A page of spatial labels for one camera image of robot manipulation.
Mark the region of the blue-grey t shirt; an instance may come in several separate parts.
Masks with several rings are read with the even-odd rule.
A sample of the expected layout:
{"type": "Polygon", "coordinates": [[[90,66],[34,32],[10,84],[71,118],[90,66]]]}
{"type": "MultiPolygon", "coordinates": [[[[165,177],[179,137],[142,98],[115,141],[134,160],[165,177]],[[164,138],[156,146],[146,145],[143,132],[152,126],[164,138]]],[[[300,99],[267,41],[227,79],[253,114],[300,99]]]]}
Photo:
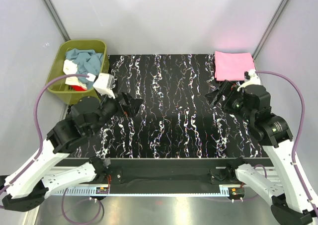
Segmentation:
{"type": "Polygon", "coordinates": [[[67,60],[78,65],[78,71],[76,74],[87,75],[88,73],[91,73],[93,75],[99,75],[104,54],[97,53],[93,49],[72,49],[66,52],[65,57],[67,60]]]}

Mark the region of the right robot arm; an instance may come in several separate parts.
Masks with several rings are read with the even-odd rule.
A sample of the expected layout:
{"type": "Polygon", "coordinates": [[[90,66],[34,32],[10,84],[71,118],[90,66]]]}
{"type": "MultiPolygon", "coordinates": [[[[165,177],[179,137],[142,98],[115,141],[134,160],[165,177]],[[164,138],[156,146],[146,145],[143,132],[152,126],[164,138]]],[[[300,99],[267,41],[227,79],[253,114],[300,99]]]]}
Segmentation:
{"type": "Polygon", "coordinates": [[[274,184],[242,159],[227,165],[224,178],[249,186],[266,201],[279,224],[316,225],[318,207],[307,197],[299,179],[305,173],[301,168],[294,169],[298,159],[292,155],[293,135],[287,122],[271,112],[271,96],[266,88],[260,84],[238,86],[226,80],[205,97],[210,105],[247,123],[248,131],[270,158],[281,184],[274,184]]]}

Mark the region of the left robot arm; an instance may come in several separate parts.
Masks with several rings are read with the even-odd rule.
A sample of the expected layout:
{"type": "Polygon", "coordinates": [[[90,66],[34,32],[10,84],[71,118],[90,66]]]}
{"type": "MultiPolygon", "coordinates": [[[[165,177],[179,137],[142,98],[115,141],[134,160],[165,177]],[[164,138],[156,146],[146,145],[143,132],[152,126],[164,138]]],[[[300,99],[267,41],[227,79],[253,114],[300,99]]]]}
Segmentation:
{"type": "Polygon", "coordinates": [[[91,157],[84,164],[65,172],[53,175],[47,175],[47,172],[78,148],[87,145],[89,139],[113,117],[135,117],[142,104],[142,99],[133,98],[125,92],[113,98],[107,96],[102,101],[90,96],[80,99],[20,169],[11,175],[1,176],[0,188],[6,192],[1,208],[27,212],[67,187],[92,181],[104,182],[108,169],[98,157],[91,157]]]}

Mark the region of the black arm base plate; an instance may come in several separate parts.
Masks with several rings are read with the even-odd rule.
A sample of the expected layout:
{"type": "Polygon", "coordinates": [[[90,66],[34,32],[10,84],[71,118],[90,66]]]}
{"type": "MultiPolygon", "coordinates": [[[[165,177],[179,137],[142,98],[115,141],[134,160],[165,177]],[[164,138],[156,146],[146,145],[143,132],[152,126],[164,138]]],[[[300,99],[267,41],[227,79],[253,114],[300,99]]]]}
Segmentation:
{"type": "Polygon", "coordinates": [[[123,159],[112,158],[108,172],[111,181],[102,185],[119,188],[150,188],[161,190],[208,192],[212,187],[239,185],[239,182],[216,178],[225,173],[234,158],[188,159],[123,159]]]}

